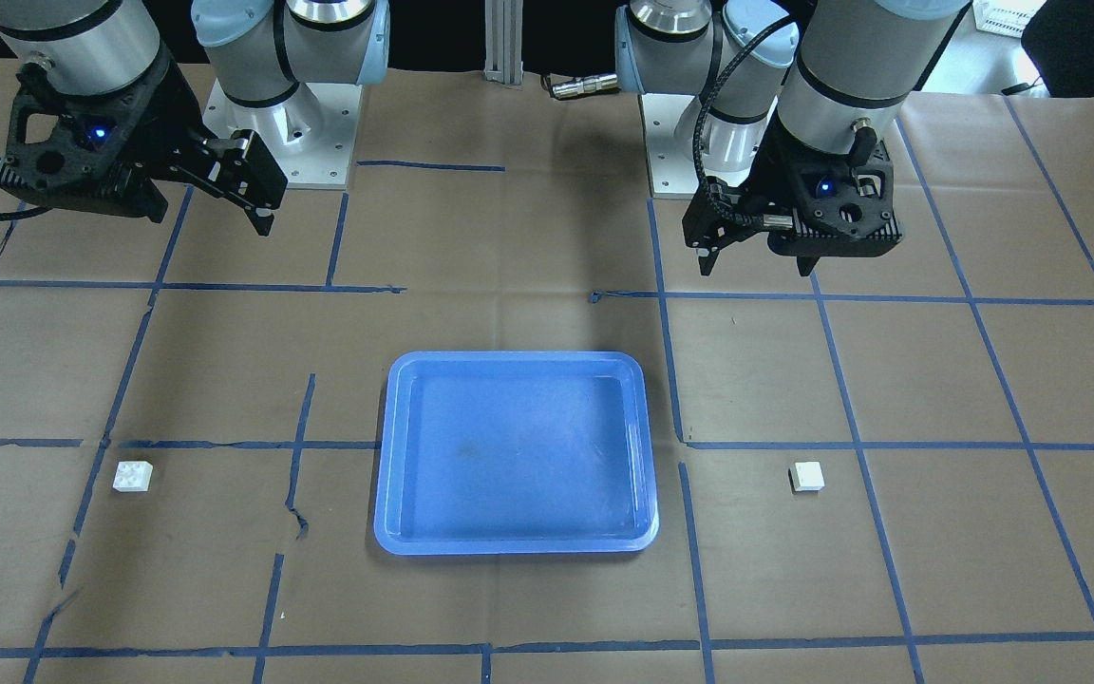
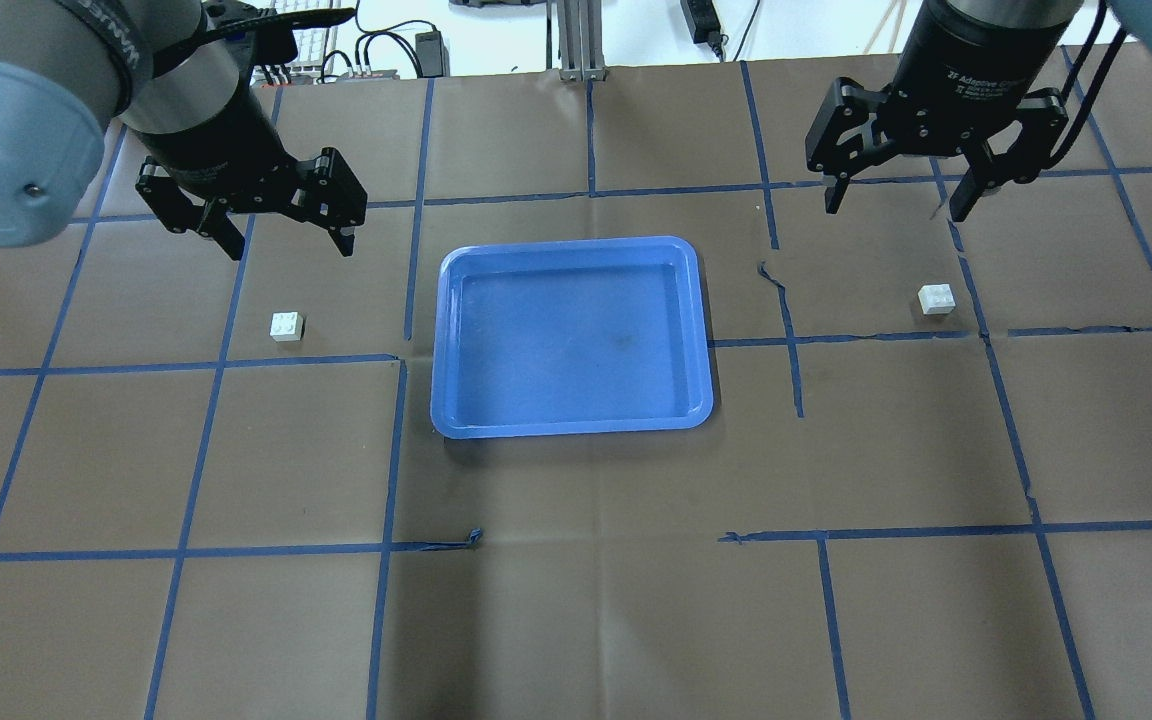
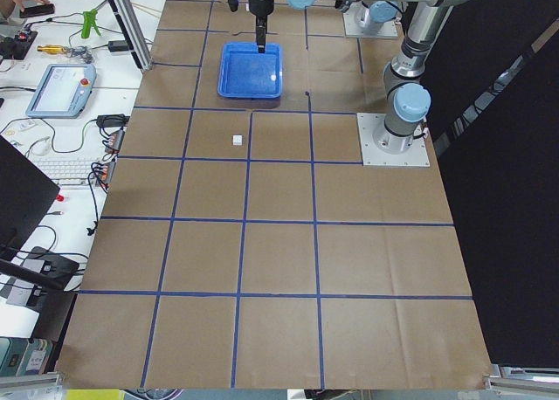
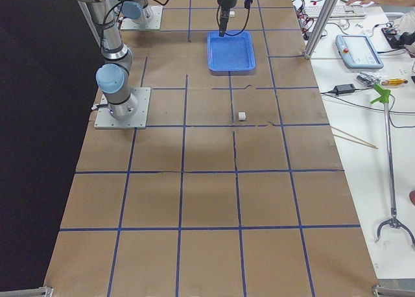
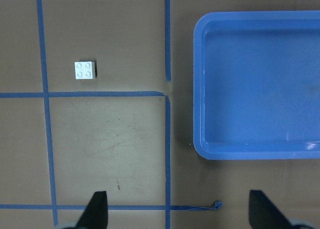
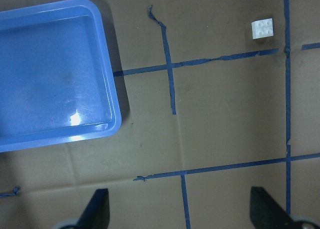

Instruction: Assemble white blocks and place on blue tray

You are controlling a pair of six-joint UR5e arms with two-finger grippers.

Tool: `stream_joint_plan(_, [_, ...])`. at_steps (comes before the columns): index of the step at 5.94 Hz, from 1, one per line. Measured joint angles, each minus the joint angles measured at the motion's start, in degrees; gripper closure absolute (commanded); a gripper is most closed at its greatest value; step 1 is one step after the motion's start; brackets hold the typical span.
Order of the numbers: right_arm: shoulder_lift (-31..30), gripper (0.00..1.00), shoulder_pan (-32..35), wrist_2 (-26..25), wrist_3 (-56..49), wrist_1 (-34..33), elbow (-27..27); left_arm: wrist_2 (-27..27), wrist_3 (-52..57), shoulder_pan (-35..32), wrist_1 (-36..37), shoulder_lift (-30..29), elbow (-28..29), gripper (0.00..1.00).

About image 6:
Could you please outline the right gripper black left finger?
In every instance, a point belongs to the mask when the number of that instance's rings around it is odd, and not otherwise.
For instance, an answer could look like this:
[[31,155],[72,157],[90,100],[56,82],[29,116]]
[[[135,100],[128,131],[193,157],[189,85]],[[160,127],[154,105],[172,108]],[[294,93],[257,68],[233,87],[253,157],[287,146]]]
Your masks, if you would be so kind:
[[107,229],[110,223],[109,190],[97,189],[77,221],[77,229]]

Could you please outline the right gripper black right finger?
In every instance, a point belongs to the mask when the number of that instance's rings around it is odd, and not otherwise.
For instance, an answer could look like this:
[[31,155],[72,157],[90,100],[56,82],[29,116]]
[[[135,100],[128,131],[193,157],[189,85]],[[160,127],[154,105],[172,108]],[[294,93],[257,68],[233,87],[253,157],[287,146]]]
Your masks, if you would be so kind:
[[263,188],[250,189],[250,221],[255,229],[294,229],[295,222]]

